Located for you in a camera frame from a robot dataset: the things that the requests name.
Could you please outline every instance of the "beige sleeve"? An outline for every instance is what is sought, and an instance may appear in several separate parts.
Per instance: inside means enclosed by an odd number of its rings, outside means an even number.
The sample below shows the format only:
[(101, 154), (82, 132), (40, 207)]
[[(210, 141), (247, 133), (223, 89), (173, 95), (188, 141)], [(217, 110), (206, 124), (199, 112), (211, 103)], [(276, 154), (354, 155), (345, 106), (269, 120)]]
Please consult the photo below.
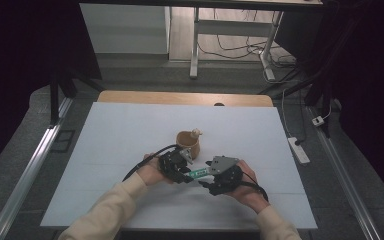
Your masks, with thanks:
[(146, 192), (142, 178), (134, 173), (102, 195), (89, 212), (77, 219), (58, 239), (114, 239), (120, 227), (133, 215), (135, 200)]
[(297, 229), (285, 221), (273, 206), (266, 207), (257, 215), (257, 225), (264, 240), (298, 240), (301, 239)]

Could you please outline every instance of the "green label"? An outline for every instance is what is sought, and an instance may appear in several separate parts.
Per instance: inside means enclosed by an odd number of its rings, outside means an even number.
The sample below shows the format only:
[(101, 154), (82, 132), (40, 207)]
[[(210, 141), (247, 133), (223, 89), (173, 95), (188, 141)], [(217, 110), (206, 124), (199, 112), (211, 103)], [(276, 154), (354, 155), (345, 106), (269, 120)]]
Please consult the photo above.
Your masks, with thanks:
[(202, 169), (198, 169), (198, 170), (189, 172), (189, 176), (192, 177), (192, 178), (200, 178), (200, 177), (205, 177), (207, 175), (208, 174), (207, 174), (207, 169), (206, 168), (202, 168)]

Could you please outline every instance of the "cup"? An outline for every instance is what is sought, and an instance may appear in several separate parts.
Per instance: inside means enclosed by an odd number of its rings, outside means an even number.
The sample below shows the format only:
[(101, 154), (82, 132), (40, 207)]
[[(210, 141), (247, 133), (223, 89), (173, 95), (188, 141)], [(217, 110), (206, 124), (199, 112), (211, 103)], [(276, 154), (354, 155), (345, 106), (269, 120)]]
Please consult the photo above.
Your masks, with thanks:
[(182, 148), (191, 149), (192, 160), (198, 157), (200, 147), (199, 147), (199, 138), (193, 138), (191, 131), (181, 131), (177, 134), (176, 144)]

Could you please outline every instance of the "hand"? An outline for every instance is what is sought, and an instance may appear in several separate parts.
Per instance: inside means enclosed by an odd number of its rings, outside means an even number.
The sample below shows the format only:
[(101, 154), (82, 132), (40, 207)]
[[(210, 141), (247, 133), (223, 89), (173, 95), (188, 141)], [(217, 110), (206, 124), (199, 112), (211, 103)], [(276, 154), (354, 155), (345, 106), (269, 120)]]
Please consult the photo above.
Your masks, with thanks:
[[(145, 154), (143, 159), (149, 157), (152, 154), (153, 153)], [(173, 181), (164, 177), (164, 175), (160, 172), (160, 170), (158, 168), (158, 158), (153, 158), (147, 164), (145, 164), (144, 166), (139, 168), (136, 172), (139, 174), (139, 176), (145, 182), (146, 186), (152, 186), (152, 185), (155, 185), (161, 181), (166, 181), (169, 184), (173, 183)]]
[[(257, 181), (255, 172), (248, 166), (248, 164), (246, 164), (244, 160), (240, 160), (237, 165), (244, 172), (242, 181), (250, 183)], [(270, 205), (260, 192), (248, 186), (239, 186), (233, 192), (226, 193), (226, 195), (231, 196), (243, 205), (252, 208), (257, 214)]]

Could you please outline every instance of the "person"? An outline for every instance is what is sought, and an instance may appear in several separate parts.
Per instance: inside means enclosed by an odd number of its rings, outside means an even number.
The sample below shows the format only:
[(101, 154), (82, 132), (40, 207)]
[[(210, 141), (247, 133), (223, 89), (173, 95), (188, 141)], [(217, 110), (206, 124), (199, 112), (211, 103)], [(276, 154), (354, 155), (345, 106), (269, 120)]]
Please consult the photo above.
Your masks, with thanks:
[[(244, 160), (237, 164), (243, 172), (256, 180), (254, 171)], [(243, 181), (251, 182), (244, 174)], [(139, 168), (126, 181), (117, 183), (111, 190), (102, 195), (90, 211), (75, 220), (59, 236), (59, 240), (78, 239), (114, 239), (120, 227), (126, 223), (135, 211), (135, 200), (143, 196), (148, 187), (161, 181), (173, 183), (158, 170), (158, 159)], [(296, 228), (284, 220), (256, 190), (247, 186), (239, 186), (226, 195), (239, 203), (250, 207), (257, 214), (256, 223), (260, 228), (261, 239), (295, 240), (301, 239)]]

